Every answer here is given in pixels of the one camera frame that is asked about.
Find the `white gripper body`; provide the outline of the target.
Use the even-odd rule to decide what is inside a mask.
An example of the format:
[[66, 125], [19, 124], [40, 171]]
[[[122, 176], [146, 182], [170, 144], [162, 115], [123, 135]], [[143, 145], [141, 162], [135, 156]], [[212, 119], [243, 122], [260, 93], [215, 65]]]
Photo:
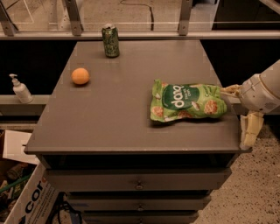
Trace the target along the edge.
[[280, 106], [280, 75], [254, 74], [241, 85], [241, 105], [268, 114]]

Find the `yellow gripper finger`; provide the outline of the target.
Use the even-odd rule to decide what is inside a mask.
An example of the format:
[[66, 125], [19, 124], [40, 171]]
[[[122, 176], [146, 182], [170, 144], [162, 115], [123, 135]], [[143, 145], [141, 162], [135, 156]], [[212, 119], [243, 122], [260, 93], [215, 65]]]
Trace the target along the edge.
[[220, 92], [223, 95], [228, 95], [228, 96], [231, 96], [231, 97], [239, 98], [240, 95], [241, 95], [241, 86], [237, 85], [237, 84], [234, 84], [234, 85], [230, 85], [228, 87], [222, 87], [220, 89]]
[[241, 142], [240, 148], [247, 150], [254, 146], [257, 136], [263, 126], [263, 113], [249, 111], [241, 116]]

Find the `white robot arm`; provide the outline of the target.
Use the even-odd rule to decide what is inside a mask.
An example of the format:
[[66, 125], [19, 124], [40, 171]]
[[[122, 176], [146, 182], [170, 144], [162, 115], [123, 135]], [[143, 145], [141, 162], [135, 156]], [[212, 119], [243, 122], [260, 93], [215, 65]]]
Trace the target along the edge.
[[241, 85], [222, 87], [220, 92], [238, 99], [248, 110], [241, 116], [240, 148], [244, 151], [252, 148], [263, 127], [263, 116], [280, 106], [280, 59]]

